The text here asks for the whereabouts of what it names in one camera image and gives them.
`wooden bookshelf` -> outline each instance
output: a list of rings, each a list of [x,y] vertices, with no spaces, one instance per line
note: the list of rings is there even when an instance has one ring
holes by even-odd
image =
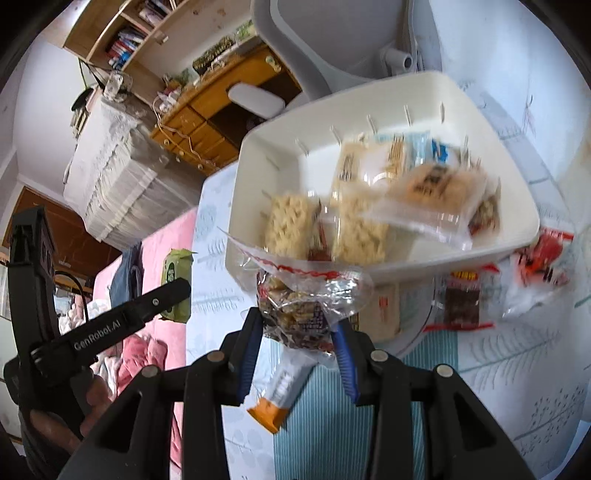
[[[177,8],[153,27],[138,15],[143,0],[73,0],[68,8],[48,27],[50,41],[65,48],[82,60],[105,70],[110,70],[107,50],[126,25],[135,27],[146,38],[123,65],[122,71],[133,78],[132,92],[151,105],[157,93],[164,89],[164,82],[141,63],[142,56],[154,44],[164,43],[172,35],[174,24],[191,14],[207,0],[177,1]]]

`pink cloth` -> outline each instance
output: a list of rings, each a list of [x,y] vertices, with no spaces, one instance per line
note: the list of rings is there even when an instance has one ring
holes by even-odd
[[[152,337],[144,339],[139,335],[131,335],[123,340],[122,363],[117,375],[117,395],[121,395],[143,367],[156,365],[160,370],[164,370],[167,352],[166,343]]]
[[[148,293],[160,286],[162,276],[162,267],[164,259],[173,248],[186,248],[191,250],[193,246],[193,231],[195,230],[195,221],[197,218],[197,207],[189,210],[176,220],[170,222],[167,226],[161,228],[142,241],[142,263],[144,266],[144,281],[142,282],[142,292]],[[93,289],[93,298],[108,299],[109,291],[107,287],[111,284],[113,276],[119,268],[121,257],[115,260],[111,265],[100,272],[95,279]],[[164,368],[171,370],[173,368],[184,367],[187,363],[185,350],[185,325],[168,320],[162,320],[157,317],[149,322],[140,334],[147,333],[152,338],[164,342],[168,346],[168,355],[164,361]],[[183,425],[183,404],[177,403],[174,406],[174,417],[177,419],[177,425]],[[178,427],[174,428],[170,445],[170,458],[180,465],[181,459],[181,433]]]

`wooden door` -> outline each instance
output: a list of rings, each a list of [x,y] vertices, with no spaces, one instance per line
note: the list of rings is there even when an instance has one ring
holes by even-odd
[[[115,260],[121,252],[98,242],[86,232],[82,218],[74,211],[24,187],[13,214],[43,205],[47,222],[56,244],[53,262],[56,270],[67,270],[76,275],[94,277]],[[4,233],[3,246],[9,248],[12,222]]]

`human hand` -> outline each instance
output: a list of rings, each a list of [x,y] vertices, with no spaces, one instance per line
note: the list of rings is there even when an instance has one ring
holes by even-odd
[[[92,407],[92,411],[80,425],[80,433],[84,437],[89,434],[92,427],[111,404],[109,390],[101,377],[95,377],[90,384],[88,392],[86,392],[86,401]],[[33,428],[66,452],[72,454],[80,445],[80,439],[68,427],[51,418],[48,414],[38,410],[31,410],[30,420]]]

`pink blanket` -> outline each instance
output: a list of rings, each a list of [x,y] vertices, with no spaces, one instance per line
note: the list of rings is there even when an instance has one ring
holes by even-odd
[[[191,250],[196,218],[197,208],[194,208],[142,241],[142,263],[144,266],[143,293],[160,286],[164,259],[173,248]],[[109,298],[107,287],[111,284],[120,263],[121,257],[96,276],[93,291],[93,298],[95,300]],[[168,346],[168,354],[164,362],[166,370],[185,366],[184,324],[162,320],[158,316],[138,333],[147,333],[155,340],[163,342]],[[174,406],[174,416],[177,419],[179,427],[182,427],[183,405],[181,403],[177,403]],[[170,458],[176,464],[181,464],[180,434],[174,431],[170,446]]]

